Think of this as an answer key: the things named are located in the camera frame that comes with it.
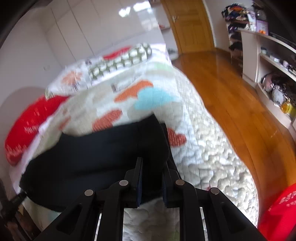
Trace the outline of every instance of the door frame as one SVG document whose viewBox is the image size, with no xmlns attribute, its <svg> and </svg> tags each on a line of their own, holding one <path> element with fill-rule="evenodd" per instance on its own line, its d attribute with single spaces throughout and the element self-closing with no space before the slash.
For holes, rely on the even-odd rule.
<svg viewBox="0 0 296 241">
<path fill-rule="evenodd" d="M 208 16 L 208 14 L 207 14 L 207 12 L 205 10 L 204 1 L 203 0 L 199 0 L 199 1 L 201 1 L 202 6 L 203 6 L 202 7 L 203 15 L 207 17 L 206 18 L 206 23 L 207 23 L 207 26 L 206 27 L 207 27 L 207 30 L 210 33 L 211 37 L 212 37 L 210 44 L 211 44 L 211 50 L 213 51 L 215 49 L 215 45 L 214 45 L 213 32 L 212 32 L 212 28 L 211 28 L 211 25 L 210 25 L 209 16 Z M 175 25 L 173 23 L 173 20 L 172 20 L 172 16 L 171 16 L 171 14 L 170 14 L 170 12 L 168 10 L 168 6 L 167 6 L 167 3 L 166 3 L 166 0 L 160 0 L 160 2 L 162 4 L 162 6 L 163 6 L 163 9 L 165 10 L 165 13 L 167 15 L 168 21 L 170 23 L 170 27 L 171 27 L 171 29 L 173 31 L 173 35 L 174 35 L 174 38 L 175 38 L 175 41 L 176 41 L 176 44 L 177 44 L 177 48 L 178 48 L 178 54 L 181 55 L 181 54 L 183 54 L 183 52 L 182 52 L 182 49 L 181 49 L 180 40 L 178 38 L 178 34 L 177 34 L 177 31 L 176 31 Z"/>
</svg>

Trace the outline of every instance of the television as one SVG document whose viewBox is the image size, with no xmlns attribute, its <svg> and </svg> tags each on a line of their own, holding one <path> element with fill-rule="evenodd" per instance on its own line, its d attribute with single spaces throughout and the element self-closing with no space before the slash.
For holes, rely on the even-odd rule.
<svg viewBox="0 0 296 241">
<path fill-rule="evenodd" d="M 269 35 L 296 49 L 295 0 L 254 0 L 267 16 Z"/>
</svg>

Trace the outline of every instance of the red cloth with white print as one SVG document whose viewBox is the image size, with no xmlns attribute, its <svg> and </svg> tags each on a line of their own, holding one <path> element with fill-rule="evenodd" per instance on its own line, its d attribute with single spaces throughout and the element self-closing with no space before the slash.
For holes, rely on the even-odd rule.
<svg viewBox="0 0 296 241">
<path fill-rule="evenodd" d="M 41 96 L 36 102 L 29 105 L 27 109 L 16 120 L 6 137 L 4 148 L 7 161 L 16 165 L 22 158 L 23 152 L 33 141 L 38 133 L 40 125 L 52 115 L 67 96 L 55 96 L 46 100 Z"/>
<path fill-rule="evenodd" d="M 268 241 L 284 241 L 296 224 L 296 183 L 263 214 L 258 229 Z"/>
<path fill-rule="evenodd" d="M 103 58 L 104 60 L 111 60 L 111 59 L 115 59 L 116 57 L 126 53 L 127 51 L 129 51 L 131 49 L 132 46 L 126 46 L 126 47 L 123 47 L 121 49 L 118 49 L 114 52 L 112 52 L 111 54 L 108 54 L 108 55 L 104 55 Z"/>
</svg>

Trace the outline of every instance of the door handle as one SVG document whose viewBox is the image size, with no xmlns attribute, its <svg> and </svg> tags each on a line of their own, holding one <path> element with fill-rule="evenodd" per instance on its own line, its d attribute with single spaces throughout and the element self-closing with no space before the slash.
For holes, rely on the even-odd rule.
<svg viewBox="0 0 296 241">
<path fill-rule="evenodd" d="M 179 19 L 179 16 L 172 16 L 172 20 L 173 20 L 174 23 L 175 23 L 176 20 L 178 20 L 178 19 Z"/>
</svg>

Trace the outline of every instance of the patterned quilt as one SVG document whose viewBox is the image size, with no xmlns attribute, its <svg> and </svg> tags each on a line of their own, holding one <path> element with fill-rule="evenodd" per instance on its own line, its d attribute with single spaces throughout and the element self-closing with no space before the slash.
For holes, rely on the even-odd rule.
<svg viewBox="0 0 296 241">
<path fill-rule="evenodd" d="M 55 145 L 62 132 L 80 136 L 135 122 L 151 113 L 168 128 L 182 179 L 196 188 L 218 187 L 257 225 L 258 195 L 249 170 L 194 86 L 169 63 L 132 66 L 70 98 L 56 112 L 33 156 Z M 41 229 L 58 215 L 30 200 L 24 205 Z M 166 209 L 161 199 L 125 209 L 123 240 L 179 240 L 178 209 Z"/>
</svg>

